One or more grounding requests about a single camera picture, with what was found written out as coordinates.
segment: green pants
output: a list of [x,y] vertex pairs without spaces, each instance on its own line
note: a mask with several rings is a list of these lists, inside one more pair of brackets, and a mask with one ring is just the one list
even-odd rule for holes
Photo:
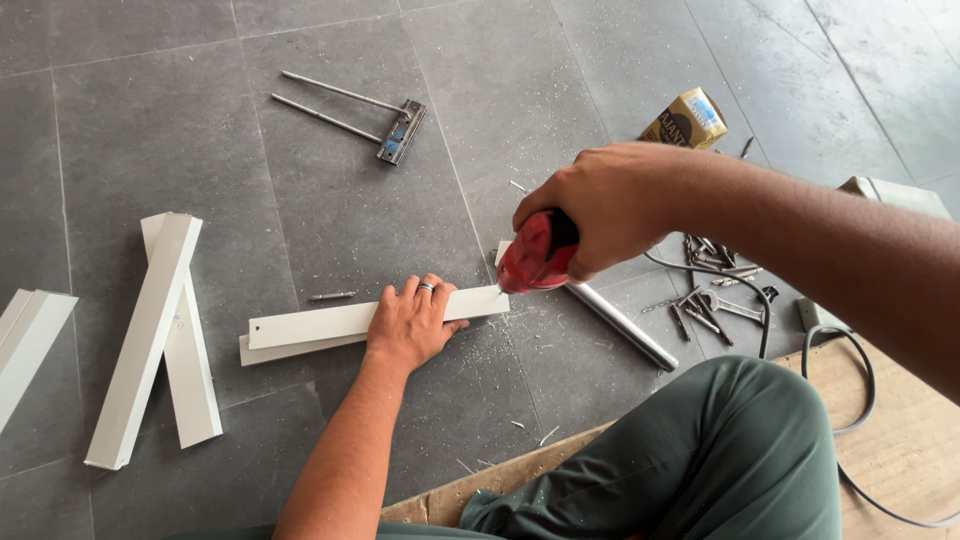
[[651,539],[838,539],[827,412],[790,370],[721,356],[691,368],[556,470],[506,495],[477,491],[460,528],[381,524],[377,540],[623,540],[638,531]]

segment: power cord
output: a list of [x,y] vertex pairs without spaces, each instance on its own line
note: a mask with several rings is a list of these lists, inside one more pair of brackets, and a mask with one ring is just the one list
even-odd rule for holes
[[[673,264],[672,262],[666,262],[665,260],[656,258],[650,255],[649,253],[645,253],[643,255],[645,255],[647,258],[649,258],[653,262],[666,266],[667,268],[674,268],[677,270],[689,270],[692,272],[703,272],[705,274],[713,274],[715,276],[732,278],[734,280],[740,280],[741,283],[752,288],[756,292],[756,297],[763,303],[763,334],[760,337],[759,357],[766,359],[767,336],[770,333],[770,301],[767,299],[766,295],[763,294],[763,291],[759,289],[759,287],[757,287],[751,282],[743,281],[737,276],[735,276],[734,274],[731,274],[729,272],[712,270],[709,268],[699,268],[696,266],[685,266],[682,264]],[[861,425],[863,425],[864,422],[867,421],[867,418],[870,417],[870,413],[874,411],[874,404],[876,403],[876,377],[874,376],[874,366],[870,363],[870,359],[867,357],[867,352],[863,350],[863,346],[861,346],[860,342],[857,341],[855,337],[853,337],[852,333],[850,333],[847,329],[836,327],[833,325],[817,325],[811,328],[806,333],[806,337],[804,338],[804,347],[801,350],[800,371],[801,371],[801,375],[804,376],[804,379],[809,380],[809,378],[806,375],[806,363],[810,354],[810,342],[813,341],[814,335],[816,335],[821,331],[826,331],[826,330],[839,331],[840,333],[845,335],[853,343],[853,346],[856,347],[856,350],[860,353],[860,357],[863,358],[864,365],[866,365],[867,367],[867,403],[863,407],[863,412],[861,412],[859,418],[857,418],[856,421],[854,421],[849,426],[846,426],[845,428],[841,428],[839,430],[834,430],[833,435],[836,436],[836,435],[842,435],[844,433],[849,433],[853,430],[856,430]],[[926,528],[948,527],[956,523],[958,520],[960,520],[960,512],[956,512],[955,514],[949,516],[946,519],[935,521],[935,522],[919,521],[919,520],[908,518],[906,516],[901,516],[897,512],[894,512],[893,510],[887,508],[883,504],[878,503],[873,497],[867,495],[867,493],[863,491],[863,489],[861,489],[860,486],[856,485],[856,482],[854,482],[852,478],[850,478],[850,475],[848,475],[847,471],[844,470],[843,465],[840,464],[839,460],[837,460],[837,470],[840,473],[840,478],[844,482],[846,482],[850,487],[852,487],[853,491],[857,492],[860,495],[860,497],[863,497],[864,499],[866,499],[868,503],[875,506],[876,509],[880,510],[881,512],[883,512],[884,514],[887,514],[892,518],[898,519],[910,525],[915,525],[917,527],[926,527]]]

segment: metal plate with holes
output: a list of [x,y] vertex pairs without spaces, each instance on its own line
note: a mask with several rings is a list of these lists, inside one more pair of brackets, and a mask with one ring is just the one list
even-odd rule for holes
[[420,122],[426,116],[426,105],[416,101],[408,99],[403,104],[403,109],[407,111],[408,116],[404,114],[397,116],[393,128],[390,129],[390,134],[387,135],[387,139],[380,146],[380,151],[376,153],[378,158],[394,165],[400,165],[400,160],[406,154],[407,147],[410,146],[410,143],[414,140],[414,135],[417,134]]

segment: white metal strip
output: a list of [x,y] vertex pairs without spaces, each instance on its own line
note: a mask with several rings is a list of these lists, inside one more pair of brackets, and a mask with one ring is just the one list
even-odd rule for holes
[[203,221],[167,214],[127,328],[84,463],[117,470],[130,462],[170,322]]
[[289,356],[305,355],[314,351],[323,349],[332,349],[341,345],[350,343],[359,343],[367,340],[367,333],[358,333],[356,335],[345,335],[343,337],[331,337],[329,339],[318,339],[317,341],[305,341],[303,343],[294,343],[293,345],[281,345],[279,347],[267,347],[266,349],[250,349],[250,337],[248,335],[240,336],[240,365],[252,366],[262,364],[271,360],[279,360]]
[[[154,252],[156,238],[166,215],[162,213],[140,220],[147,260]],[[210,362],[206,356],[204,331],[197,310],[197,296],[189,269],[183,279],[170,334],[163,346],[163,359],[170,380],[170,393],[173,395],[180,447],[186,448],[223,434]]]
[[[251,319],[250,349],[256,351],[366,333],[378,304],[367,302]],[[450,294],[444,320],[469,319],[509,310],[510,296],[500,287],[475,287]]]
[[27,306],[27,302],[30,301],[33,294],[29,290],[23,289],[16,289],[16,292],[13,293],[13,298],[10,299],[10,303],[7,304],[3,314],[0,315],[0,344],[3,343],[4,339],[7,339],[7,334],[10,333],[17,317],[23,312],[23,308]]
[[510,244],[513,243],[513,240],[500,240],[500,243],[496,246],[496,257],[493,258],[493,266],[500,265],[500,260],[503,258],[503,254],[507,253],[507,248],[509,248]]
[[0,432],[50,352],[77,299],[55,292],[16,291],[0,316]]

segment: yellow box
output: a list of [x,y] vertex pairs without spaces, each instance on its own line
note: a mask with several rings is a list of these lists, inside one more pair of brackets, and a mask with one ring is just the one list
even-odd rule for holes
[[705,149],[725,135],[727,123],[710,96],[699,87],[680,94],[643,130],[639,140]]

